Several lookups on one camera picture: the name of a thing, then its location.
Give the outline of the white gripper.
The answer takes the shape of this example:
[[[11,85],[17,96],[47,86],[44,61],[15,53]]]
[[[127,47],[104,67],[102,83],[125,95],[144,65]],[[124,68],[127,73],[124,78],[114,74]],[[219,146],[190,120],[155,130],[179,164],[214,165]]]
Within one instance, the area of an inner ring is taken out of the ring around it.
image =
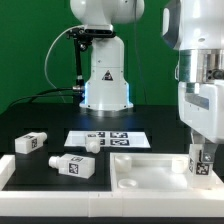
[[[224,144],[224,81],[197,84],[195,93],[188,93],[187,84],[180,82],[178,109],[180,119],[194,129],[191,131],[193,144],[203,144],[204,137],[213,142],[205,143],[202,149],[202,162],[212,164],[216,144]]]

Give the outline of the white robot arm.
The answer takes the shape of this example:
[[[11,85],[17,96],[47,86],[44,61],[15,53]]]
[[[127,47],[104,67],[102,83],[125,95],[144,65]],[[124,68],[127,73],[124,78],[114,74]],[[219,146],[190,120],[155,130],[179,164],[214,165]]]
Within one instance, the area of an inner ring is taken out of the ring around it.
[[[133,104],[124,80],[124,43],[116,24],[136,23],[144,0],[70,0],[81,25],[69,31],[78,53],[92,49],[88,81],[80,106],[93,112],[118,112]],[[224,142],[224,0],[170,0],[163,9],[162,38],[178,52],[175,78],[181,120],[191,127],[199,161],[214,162]]]

